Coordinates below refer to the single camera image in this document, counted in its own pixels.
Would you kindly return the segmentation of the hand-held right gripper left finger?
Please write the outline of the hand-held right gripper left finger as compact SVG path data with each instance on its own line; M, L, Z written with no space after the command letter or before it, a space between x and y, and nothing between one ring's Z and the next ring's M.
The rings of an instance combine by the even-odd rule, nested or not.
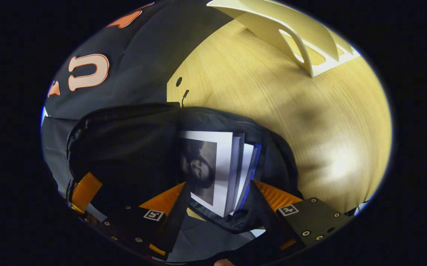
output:
M99 213L87 212L85 220L124 250L166 259L173 251L190 196L184 183L106 182L92 200Z

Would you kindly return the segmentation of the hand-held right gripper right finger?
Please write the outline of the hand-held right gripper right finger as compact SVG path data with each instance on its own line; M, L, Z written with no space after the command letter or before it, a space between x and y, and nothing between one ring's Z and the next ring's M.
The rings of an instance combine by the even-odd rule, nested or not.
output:
M331 237L350 223L347 216L324 201L311 197L300 199L272 185L254 180L254 200L265 215L268 239L279 251L298 245L310 248Z

